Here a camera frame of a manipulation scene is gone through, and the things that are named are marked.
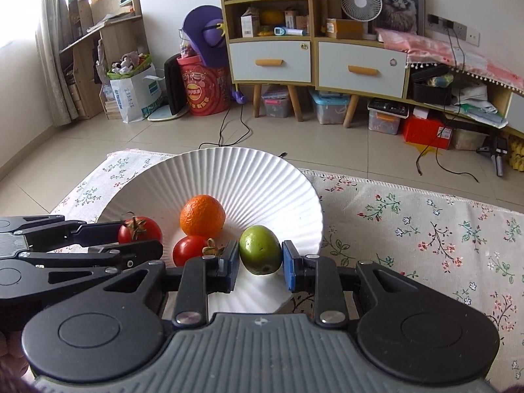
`metal screw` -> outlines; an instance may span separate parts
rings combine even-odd
[[[326,310],[325,312],[322,312],[320,314],[320,320],[322,323],[340,323],[344,322],[346,319],[346,316],[344,313],[339,312],[338,310]]]
[[[175,318],[180,325],[194,325],[202,320],[202,315],[199,312],[180,312]]]

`shopping bag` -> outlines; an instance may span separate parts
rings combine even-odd
[[[111,80],[111,88],[124,122],[140,121],[162,105],[162,91],[151,66],[122,80]]]

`tomato stem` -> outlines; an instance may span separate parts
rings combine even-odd
[[[222,248],[218,248],[215,244],[215,241],[213,240],[213,238],[209,238],[208,239],[208,246],[207,247],[204,247],[202,249],[202,254],[204,256],[216,256],[216,257],[220,257],[222,255],[222,253],[224,252],[224,247]]]
[[[131,238],[133,241],[136,241],[138,237],[141,234],[144,234],[147,232],[147,229],[145,228],[146,220],[142,219],[140,221],[137,221],[136,216],[133,215],[133,218],[131,221],[127,222],[125,225],[131,232]]]

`robotic hand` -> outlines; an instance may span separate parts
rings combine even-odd
[[[42,253],[58,238],[107,243],[120,228],[58,223],[0,234],[0,328],[24,327],[23,351],[42,391],[494,393],[484,381],[499,347],[491,321],[372,261],[341,268],[328,257],[300,256],[284,241],[287,287],[315,295],[314,319],[210,319],[207,294],[235,286],[234,241],[219,258],[166,269],[158,243],[158,252],[141,244],[131,259],[124,246]],[[178,291],[174,311],[162,319],[170,291]],[[353,292],[358,320],[349,319],[344,291]]]

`green fruit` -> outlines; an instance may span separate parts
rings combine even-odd
[[[275,234],[265,226],[250,226],[240,237],[239,254],[252,274],[270,274],[282,265],[282,248]]]

